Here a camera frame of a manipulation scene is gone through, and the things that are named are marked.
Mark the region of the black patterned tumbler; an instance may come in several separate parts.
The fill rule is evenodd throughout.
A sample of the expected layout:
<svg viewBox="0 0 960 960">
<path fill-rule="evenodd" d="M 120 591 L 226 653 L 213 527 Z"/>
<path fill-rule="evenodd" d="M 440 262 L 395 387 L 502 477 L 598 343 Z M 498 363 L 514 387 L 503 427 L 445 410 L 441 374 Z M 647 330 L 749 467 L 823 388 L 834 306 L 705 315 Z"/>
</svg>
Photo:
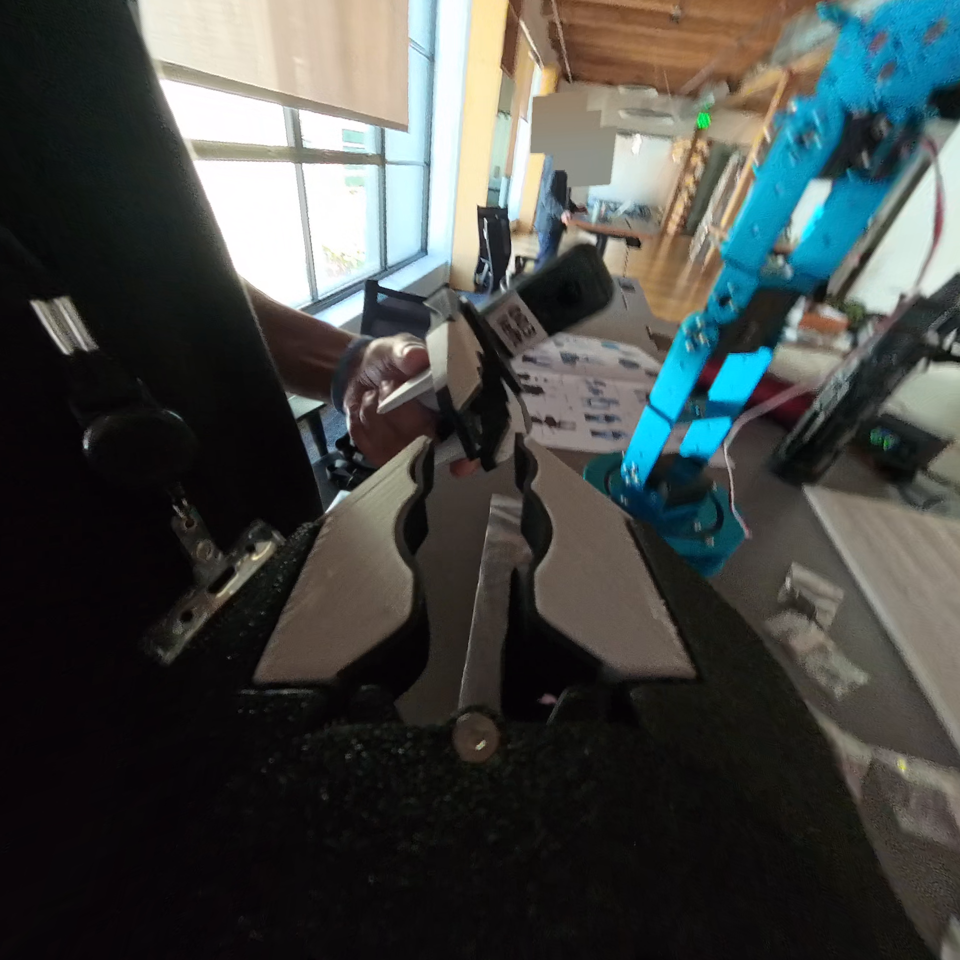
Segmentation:
<svg viewBox="0 0 960 960">
<path fill-rule="evenodd" d="M 923 362 L 957 362 L 959 274 L 930 295 L 916 295 L 880 322 L 824 382 L 793 430 L 774 450 L 783 481 L 814 484 L 861 428 Z"/>
</svg>

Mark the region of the large window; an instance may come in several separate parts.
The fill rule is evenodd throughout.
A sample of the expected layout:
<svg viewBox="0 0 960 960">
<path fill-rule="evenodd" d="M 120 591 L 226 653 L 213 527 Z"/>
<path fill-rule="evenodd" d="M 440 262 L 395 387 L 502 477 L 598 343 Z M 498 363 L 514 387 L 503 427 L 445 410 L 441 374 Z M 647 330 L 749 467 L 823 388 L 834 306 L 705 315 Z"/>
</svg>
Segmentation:
<svg viewBox="0 0 960 960">
<path fill-rule="evenodd" d="M 427 254 L 435 57 L 408 54 L 406 130 L 162 79 L 234 268 L 275 300 L 325 306 Z"/>
</svg>

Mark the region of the beige roller blind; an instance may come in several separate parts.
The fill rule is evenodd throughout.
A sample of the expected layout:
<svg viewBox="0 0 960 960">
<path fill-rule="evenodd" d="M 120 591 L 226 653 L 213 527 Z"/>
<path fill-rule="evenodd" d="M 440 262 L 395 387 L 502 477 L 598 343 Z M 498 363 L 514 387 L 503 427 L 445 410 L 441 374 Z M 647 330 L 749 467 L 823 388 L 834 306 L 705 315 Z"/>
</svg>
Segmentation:
<svg viewBox="0 0 960 960">
<path fill-rule="evenodd" d="M 162 77 L 409 129 L 406 1 L 139 1 Z"/>
</svg>

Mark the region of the printed instruction sheet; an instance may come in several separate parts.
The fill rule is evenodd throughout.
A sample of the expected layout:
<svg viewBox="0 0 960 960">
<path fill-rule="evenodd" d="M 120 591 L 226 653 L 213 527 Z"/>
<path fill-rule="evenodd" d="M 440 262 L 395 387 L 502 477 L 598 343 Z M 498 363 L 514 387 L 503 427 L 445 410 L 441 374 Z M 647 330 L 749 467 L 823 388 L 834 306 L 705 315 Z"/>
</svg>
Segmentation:
<svg viewBox="0 0 960 960">
<path fill-rule="evenodd" d="M 627 449 L 661 366 L 637 346 L 570 334 L 511 361 L 531 438 L 586 453 Z"/>
</svg>

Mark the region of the black power supply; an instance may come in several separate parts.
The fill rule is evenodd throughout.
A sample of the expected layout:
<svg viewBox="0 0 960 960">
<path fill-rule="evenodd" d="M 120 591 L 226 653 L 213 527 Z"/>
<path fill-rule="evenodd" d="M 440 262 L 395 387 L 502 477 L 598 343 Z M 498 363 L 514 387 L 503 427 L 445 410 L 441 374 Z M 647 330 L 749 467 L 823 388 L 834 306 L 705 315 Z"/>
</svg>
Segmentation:
<svg viewBox="0 0 960 960">
<path fill-rule="evenodd" d="M 950 442 L 898 415 L 883 413 L 859 431 L 855 444 L 880 474 L 909 481 L 925 472 Z"/>
</svg>

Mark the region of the black office chair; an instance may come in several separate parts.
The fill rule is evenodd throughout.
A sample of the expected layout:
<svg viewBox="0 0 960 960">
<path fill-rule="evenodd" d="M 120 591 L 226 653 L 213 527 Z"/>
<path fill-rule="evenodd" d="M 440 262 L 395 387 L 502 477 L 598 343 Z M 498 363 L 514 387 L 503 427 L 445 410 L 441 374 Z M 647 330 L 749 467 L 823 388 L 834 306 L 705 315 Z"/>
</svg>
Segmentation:
<svg viewBox="0 0 960 960">
<path fill-rule="evenodd" d="M 500 206 L 478 206 L 476 219 L 478 256 L 473 275 L 474 292 L 495 294 L 505 288 L 511 266 L 508 210 Z"/>
<path fill-rule="evenodd" d="M 365 282 L 361 335 L 380 339 L 408 333 L 422 339 L 430 327 L 426 297 L 394 291 L 373 279 Z"/>
</svg>

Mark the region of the wooden standing desk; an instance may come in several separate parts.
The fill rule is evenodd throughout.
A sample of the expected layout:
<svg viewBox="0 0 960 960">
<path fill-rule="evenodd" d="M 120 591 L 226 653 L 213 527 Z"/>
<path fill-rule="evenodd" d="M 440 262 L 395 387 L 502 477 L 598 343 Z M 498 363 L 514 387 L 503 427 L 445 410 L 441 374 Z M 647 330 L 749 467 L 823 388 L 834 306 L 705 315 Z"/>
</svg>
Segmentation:
<svg viewBox="0 0 960 960">
<path fill-rule="evenodd" d="M 600 257 L 605 256 L 610 241 L 622 242 L 626 249 L 641 249 L 645 243 L 652 242 L 661 235 L 660 226 L 655 220 L 641 217 L 616 217 L 606 221 L 593 221 L 571 215 L 566 226 L 570 230 L 594 237 L 595 247 Z"/>
</svg>

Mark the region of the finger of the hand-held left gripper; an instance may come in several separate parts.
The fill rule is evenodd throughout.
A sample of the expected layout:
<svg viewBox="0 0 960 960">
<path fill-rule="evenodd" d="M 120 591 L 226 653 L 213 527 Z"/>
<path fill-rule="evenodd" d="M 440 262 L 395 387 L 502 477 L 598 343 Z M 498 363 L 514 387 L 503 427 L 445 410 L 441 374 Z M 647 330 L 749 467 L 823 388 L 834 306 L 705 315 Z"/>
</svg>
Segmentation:
<svg viewBox="0 0 960 960">
<path fill-rule="evenodd" d="M 425 305 L 431 320 L 425 341 L 430 374 L 425 403 L 450 422 L 477 423 L 485 354 L 479 312 L 450 287 L 438 288 Z"/>
</svg>

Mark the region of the crumpled clear plastic wrap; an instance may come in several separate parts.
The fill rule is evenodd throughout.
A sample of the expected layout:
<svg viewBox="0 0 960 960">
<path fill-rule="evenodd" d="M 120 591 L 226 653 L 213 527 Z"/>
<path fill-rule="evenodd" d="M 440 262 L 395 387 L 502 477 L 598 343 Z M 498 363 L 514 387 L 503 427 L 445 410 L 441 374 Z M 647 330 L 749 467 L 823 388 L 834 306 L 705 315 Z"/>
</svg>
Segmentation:
<svg viewBox="0 0 960 960">
<path fill-rule="evenodd" d="M 903 834 L 959 853 L 957 769 L 866 743 L 818 710 L 813 717 L 859 806 L 865 805 L 865 784 L 875 774 L 881 798 Z"/>
</svg>

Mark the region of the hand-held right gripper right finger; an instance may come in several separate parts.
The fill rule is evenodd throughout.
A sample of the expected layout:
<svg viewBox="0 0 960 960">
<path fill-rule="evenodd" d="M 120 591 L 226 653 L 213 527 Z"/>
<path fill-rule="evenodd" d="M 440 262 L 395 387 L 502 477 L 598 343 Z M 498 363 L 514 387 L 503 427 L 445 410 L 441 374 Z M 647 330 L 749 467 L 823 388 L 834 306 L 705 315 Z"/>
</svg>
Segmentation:
<svg viewBox="0 0 960 960">
<path fill-rule="evenodd" d="M 537 441 L 515 453 L 534 625 L 604 678 L 694 680 L 628 514 Z"/>
</svg>

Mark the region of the person's left forearm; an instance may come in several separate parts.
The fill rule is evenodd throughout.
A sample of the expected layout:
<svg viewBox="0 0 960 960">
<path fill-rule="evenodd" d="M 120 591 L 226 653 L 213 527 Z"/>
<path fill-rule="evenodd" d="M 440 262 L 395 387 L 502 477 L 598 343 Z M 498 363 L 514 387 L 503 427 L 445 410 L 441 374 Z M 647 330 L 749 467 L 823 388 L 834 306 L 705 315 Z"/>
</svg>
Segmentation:
<svg viewBox="0 0 960 960">
<path fill-rule="evenodd" d="M 372 341 L 242 285 L 287 392 L 344 411 L 378 390 Z"/>
</svg>

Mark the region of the person's left hand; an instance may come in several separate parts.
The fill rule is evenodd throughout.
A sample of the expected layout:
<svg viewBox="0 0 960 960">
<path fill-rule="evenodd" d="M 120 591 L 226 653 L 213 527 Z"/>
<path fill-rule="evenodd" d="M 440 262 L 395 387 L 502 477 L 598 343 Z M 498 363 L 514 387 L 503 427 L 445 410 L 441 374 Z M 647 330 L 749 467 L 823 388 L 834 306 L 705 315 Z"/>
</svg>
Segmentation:
<svg viewBox="0 0 960 960">
<path fill-rule="evenodd" d="M 418 438 L 437 439 L 439 415 L 417 399 L 379 411 L 383 399 L 428 367 L 426 345 L 409 334 L 373 340 L 352 361 L 343 413 L 351 442 L 371 466 L 385 466 Z"/>
</svg>

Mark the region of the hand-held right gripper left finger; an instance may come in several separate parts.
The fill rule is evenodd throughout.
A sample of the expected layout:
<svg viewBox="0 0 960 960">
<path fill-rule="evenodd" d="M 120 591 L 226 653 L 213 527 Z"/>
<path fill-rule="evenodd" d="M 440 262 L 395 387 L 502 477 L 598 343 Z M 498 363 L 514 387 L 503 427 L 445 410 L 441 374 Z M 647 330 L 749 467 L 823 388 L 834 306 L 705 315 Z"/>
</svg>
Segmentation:
<svg viewBox="0 0 960 960">
<path fill-rule="evenodd" d="M 416 555 L 426 538 L 433 443 L 417 438 L 327 512 L 253 673 L 256 685 L 411 685 L 426 666 L 390 642 L 426 613 Z"/>
</svg>

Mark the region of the white foam sheet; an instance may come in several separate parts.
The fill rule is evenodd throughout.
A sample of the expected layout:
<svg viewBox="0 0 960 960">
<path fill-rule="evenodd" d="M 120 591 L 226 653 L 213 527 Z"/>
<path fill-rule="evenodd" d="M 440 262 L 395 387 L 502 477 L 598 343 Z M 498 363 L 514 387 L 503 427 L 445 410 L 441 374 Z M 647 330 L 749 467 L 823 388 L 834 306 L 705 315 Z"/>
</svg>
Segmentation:
<svg viewBox="0 0 960 960">
<path fill-rule="evenodd" d="M 959 746 L 958 492 L 909 484 L 803 493 L 954 747 Z"/>
</svg>

